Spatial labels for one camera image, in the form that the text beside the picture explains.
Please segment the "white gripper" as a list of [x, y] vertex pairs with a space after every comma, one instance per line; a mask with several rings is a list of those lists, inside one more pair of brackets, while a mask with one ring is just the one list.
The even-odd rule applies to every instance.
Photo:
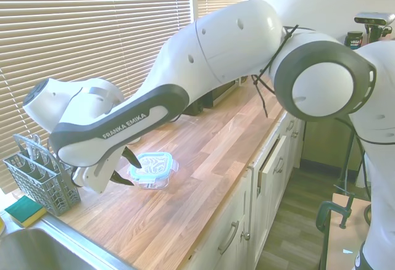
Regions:
[[85, 187], [98, 194], [104, 192], [110, 177], [112, 177], [112, 182], [116, 184], [134, 186], [130, 180], [121, 177], [117, 171], [114, 171], [121, 156], [126, 158], [132, 166], [142, 168], [136, 155], [128, 147], [125, 147], [124, 150], [116, 150], [109, 157], [100, 159], [93, 166], [78, 167], [72, 176], [72, 180], [76, 185]]

